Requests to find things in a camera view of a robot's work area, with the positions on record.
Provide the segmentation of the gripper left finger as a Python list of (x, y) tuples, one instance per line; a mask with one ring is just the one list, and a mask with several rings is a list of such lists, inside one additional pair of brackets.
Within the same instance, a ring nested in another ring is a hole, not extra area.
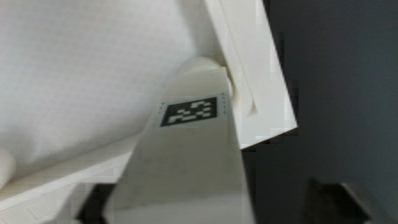
[(79, 224), (113, 224), (113, 218), (107, 214), (107, 205), (114, 190), (114, 183), (95, 184), (75, 215)]

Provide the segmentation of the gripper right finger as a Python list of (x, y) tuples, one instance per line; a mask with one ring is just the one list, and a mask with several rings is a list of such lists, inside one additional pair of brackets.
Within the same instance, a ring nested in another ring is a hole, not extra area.
[(308, 180), (305, 224), (370, 224), (367, 212), (344, 185)]

